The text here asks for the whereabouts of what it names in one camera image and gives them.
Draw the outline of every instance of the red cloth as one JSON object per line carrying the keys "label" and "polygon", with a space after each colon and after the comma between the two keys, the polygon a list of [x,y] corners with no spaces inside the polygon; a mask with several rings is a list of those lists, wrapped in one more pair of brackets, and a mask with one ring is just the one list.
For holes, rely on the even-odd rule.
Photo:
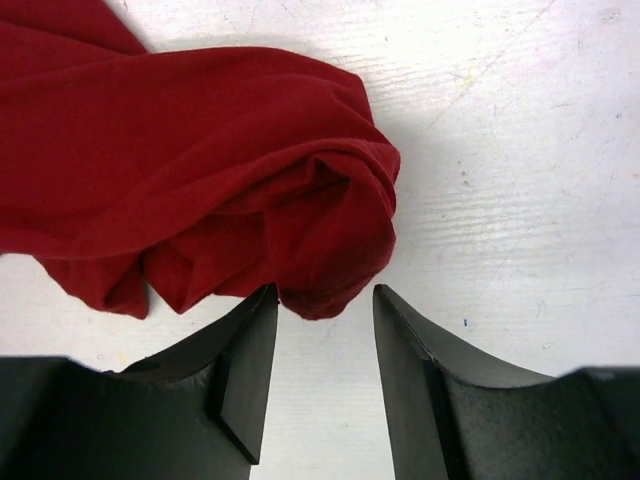
{"label": "red cloth", "polygon": [[388,262],[399,155],[360,79],[281,50],[149,54],[97,0],[0,0],[0,251],[144,318],[276,282],[330,317]]}

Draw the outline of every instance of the dark red textile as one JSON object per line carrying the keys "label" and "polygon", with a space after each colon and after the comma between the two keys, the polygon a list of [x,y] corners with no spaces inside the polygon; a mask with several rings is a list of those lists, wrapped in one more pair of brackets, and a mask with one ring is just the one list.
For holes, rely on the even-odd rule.
{"label": "dark red textile", "polygon": [[360,79],[281,50],[149,54],[98,0],[0,0],[0,251],[99,310],[276,282],[330,317],[389,261],[399,155]]}

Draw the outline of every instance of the tabletop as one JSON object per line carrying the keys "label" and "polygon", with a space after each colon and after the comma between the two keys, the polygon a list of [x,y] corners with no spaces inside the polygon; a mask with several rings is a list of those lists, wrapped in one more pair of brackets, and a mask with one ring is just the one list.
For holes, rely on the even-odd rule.
{"label": "tabletop", "polygon": [[[558,375],[640,364],[640,2],[109,0],[153,51],[280,47],[357,73],[398,147],[387,283],[449,331]],[[280,313],[252,480],[390,480],[368,287],[339,317]],[[145,321],[92,311],[0,257],[0,354],[119,370],[238,299]]]}

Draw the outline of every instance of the white table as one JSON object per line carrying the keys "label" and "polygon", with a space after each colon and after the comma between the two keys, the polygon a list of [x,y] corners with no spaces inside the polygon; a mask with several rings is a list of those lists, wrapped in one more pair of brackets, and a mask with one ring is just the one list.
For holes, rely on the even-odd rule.
{"label": "white table", "polygon": [[[524,367],[640,364],[640,2],[109,3],[154,50],[268,45],[361,75],[403,155],[378,281]],[[154,298],[140,322],[88,309],[31,258],[0,265],[3,355],[121,369],[238,301],[178,316]],[[370,305],[368,288],[335,320],[281,312],[253,480],[393,478]]]}

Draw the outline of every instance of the crumpled red cloth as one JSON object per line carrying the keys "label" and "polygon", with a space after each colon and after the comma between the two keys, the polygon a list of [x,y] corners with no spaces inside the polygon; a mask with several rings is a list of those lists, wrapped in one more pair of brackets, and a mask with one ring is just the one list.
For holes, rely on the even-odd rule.
{"label": "crumpled red cloth", "polygon": [[355,75],[150,54],[99,0],[0,0],[0,20],[0,252],[138,318],[145,280],[177,312],[275,282],[331,317],[389,261],[400,159]]}

